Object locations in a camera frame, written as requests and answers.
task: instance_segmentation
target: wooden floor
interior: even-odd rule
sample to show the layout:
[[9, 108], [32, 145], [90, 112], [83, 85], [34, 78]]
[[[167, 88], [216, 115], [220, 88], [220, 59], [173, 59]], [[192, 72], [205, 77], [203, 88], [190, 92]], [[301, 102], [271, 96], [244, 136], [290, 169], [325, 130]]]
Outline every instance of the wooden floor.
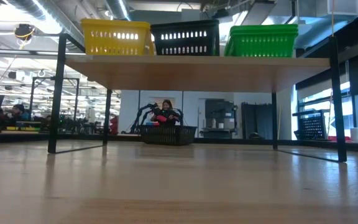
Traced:
[[0, 223], [358, 223], [358, 153], [338, 164], [270, 146], [46, 148], [0, 144]]

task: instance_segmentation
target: wooden shelf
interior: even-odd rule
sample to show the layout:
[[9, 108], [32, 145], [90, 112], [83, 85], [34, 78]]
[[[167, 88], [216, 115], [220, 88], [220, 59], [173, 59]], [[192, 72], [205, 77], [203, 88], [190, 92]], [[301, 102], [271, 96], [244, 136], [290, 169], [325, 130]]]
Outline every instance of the wooden shelf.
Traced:
[[329, 69], [326, 58], [67, 55], [112, 90], [275, 92]]

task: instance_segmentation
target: woman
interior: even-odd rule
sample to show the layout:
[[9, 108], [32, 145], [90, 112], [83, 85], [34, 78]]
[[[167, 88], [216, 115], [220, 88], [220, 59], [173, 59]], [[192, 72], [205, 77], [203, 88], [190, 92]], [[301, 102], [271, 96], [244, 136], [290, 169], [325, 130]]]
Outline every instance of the woman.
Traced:
[[[157, 119], [157, 116], [163, 116], [167, 120], [161, 121]], [[170, 100], [164, 100], [162, 103], [162, 110], [160, 110], [158, 114], [154, 114], [154, 116], [152, 116], [151, 118], [151, 121], [158, 121], [160, 124], [163, 125], [174, 126], [176, 122], [179, 121], [179, 114], [174, 112]]]

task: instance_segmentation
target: plastic basket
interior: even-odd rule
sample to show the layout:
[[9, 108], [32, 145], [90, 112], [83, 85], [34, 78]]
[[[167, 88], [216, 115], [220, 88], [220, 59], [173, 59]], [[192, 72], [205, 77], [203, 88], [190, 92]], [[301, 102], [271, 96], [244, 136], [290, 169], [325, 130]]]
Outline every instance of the plastic basket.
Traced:
[[219, 56], [219, 21], [176, 22], [151, 26], [157, 55]]
[[193, 143], [197, 127], [142, 125], [139, 129], [144, 143], [184, 146]]
[[89, 55], [153, 55], [147, 22], [83, 19], [85, 49]]
[[297, 24], [234, 26], [224, 50], [225, 56], [292, 57]]

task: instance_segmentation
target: green basket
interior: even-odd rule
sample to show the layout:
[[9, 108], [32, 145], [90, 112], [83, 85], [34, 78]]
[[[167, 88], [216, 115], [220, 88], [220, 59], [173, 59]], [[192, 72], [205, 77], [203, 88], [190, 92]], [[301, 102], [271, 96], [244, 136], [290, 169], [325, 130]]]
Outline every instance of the green basket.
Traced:
[[233, 26], [224, 56], [292, 57], [298, 24]]

